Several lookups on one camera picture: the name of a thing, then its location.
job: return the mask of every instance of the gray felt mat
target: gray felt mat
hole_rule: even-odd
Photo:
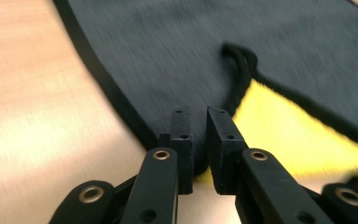
[[[155,135],[169,131],[173,109],[199,105],[190,111],[198,123],[196,146],[202,148],[205,120],[200,119],[231,85],[231,71],[219,55],[223,41],[253,50],[264,77],[358,128],[358,7],[349,1],[69,4],[101,64]],[[202,160],[203,149],[197,150]]]

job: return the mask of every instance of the yellow fabric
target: yellow fabric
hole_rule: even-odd
[[[271,152],[296,178],[358,175],[358,144],[254,80],[233,119],[249,147]]]

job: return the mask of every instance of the wooden table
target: wooden table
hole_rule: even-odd
[[[135,175],[145,150],[80,61],[50,0],[0,1],[0,223],[47,223],[91,179]],[[239,223],[197,178],[178,223]]]

